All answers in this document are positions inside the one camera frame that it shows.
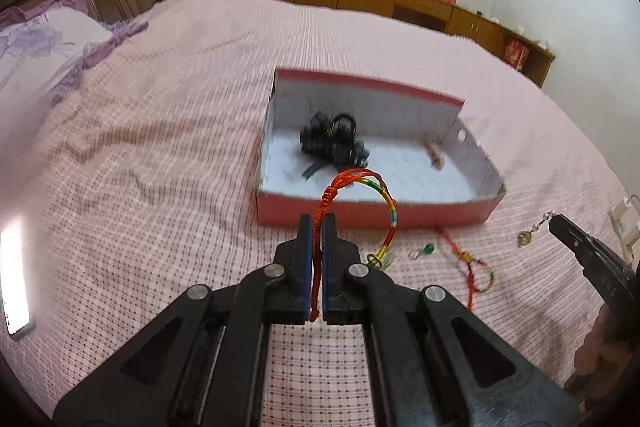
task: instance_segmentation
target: pink box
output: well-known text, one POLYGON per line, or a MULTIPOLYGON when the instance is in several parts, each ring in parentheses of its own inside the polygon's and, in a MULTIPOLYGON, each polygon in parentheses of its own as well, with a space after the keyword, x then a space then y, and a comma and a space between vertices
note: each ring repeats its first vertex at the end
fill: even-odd
MULTIPOLYGON (((398 204, 399 229, 483 223, 506 194, 500 174, 458 119, 463 100, 398 82, 318 71, 275 71, 255 181, 258 223, 294 227, 315 215, 329 166, 308 180, 313 159, 300 150, 300 130, 322 110, 352 114, 379 172, 398 204), (431 166, 425 143, 439 145, 445 163, 431 166)), ((329 207, 343 229, 386 229, 389 211, 371 188, 353 184, 329 207)))

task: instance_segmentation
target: phone screen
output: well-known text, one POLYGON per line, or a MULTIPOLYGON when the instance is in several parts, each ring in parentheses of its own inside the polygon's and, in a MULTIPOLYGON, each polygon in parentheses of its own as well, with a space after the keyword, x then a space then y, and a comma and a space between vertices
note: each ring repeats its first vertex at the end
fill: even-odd
POLYGON ((9 335, 20 337, 30 330, 31 317, 22 272, 22 220, 10 222, 0 233, 0 290, 9 335))

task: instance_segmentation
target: person's hand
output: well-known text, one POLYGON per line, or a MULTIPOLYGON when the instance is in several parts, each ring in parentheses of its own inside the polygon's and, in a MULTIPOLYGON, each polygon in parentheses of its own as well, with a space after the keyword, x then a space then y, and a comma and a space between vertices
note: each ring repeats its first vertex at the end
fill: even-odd
POLYGON ((604 305, 574 357, 575 374, 565 389, 582 404, 583 411, 591 410, 613 389, 631 360, 634 342, 627 339, 606 343, 604 331, 613 320, 611 309, 604 305))

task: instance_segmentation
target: metal ring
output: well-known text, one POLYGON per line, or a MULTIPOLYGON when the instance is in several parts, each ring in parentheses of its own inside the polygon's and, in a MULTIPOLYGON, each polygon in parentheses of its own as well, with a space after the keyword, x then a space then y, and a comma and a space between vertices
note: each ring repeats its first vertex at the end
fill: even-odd
POLYGON ((367 255, 367 262, 371 263, 371 266, 375 266, 378 265, 382 268, 382 261, 380 261, 380 259, 378 259, 375 255, 373 255, 372 253, 370 253, 369 255, 367 255))

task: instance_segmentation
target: purple floral pillowcase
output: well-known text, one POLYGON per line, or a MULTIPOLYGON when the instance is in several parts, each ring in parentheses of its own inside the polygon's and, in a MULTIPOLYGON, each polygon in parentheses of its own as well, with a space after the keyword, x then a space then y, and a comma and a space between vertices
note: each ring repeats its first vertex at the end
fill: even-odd
POLYGON ((0 12, 0 146, 14 141, 20 128, 36 128, 25 120, 44 120, 48 108, 78 88, 82 70, 147 28, 136 20, 96 22, 88 3, 47 0, 0 12))

